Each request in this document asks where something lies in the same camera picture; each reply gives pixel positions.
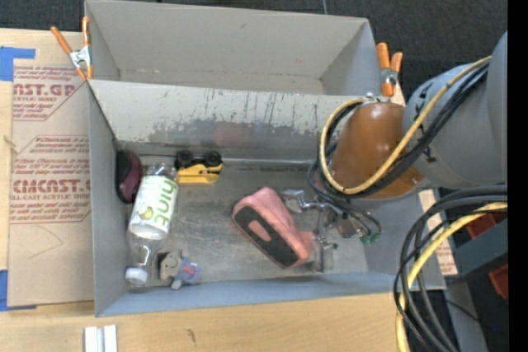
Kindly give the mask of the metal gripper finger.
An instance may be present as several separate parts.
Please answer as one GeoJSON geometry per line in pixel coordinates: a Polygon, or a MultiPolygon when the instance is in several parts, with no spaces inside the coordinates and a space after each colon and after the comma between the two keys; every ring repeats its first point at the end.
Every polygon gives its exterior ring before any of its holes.
{"type": "Polygon", "coordinates": [[[288,189],[281,193],[285,207],[292,213],[302,214],[318,207],[318,202],[307,201],[304,190],[288,189]]]}
{"type": "Polygon", "coordinates": [[[335,242],[330,242],[322,234],[313,235],[313,250],[310,261],[313,272],[325,273],[333,269],[333,255],[338,248],[335,242]]]}

